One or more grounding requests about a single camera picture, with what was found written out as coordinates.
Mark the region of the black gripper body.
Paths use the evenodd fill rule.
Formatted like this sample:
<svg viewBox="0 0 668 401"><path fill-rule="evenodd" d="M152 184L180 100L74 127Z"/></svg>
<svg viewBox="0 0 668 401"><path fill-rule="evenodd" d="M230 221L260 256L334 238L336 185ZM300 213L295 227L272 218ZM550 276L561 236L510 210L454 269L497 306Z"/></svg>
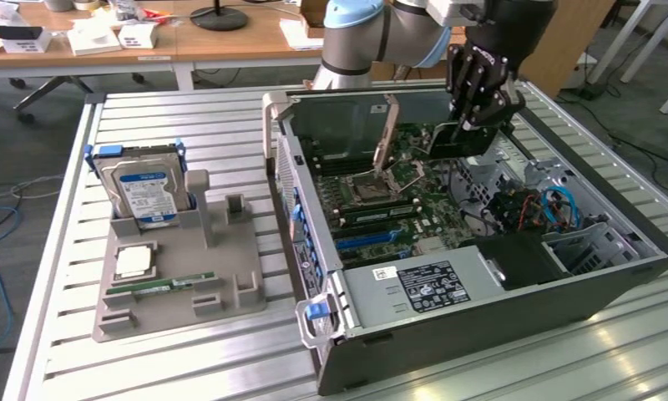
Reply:
<svg viewBox="0 0 668 401"><path fill-rule="evenodd" d="M498 89L517 78L557 10L555 1L486 1L465 6L465 17L475 23L466 28L465 50L471 71L486 73L483 90Z"/></svg>

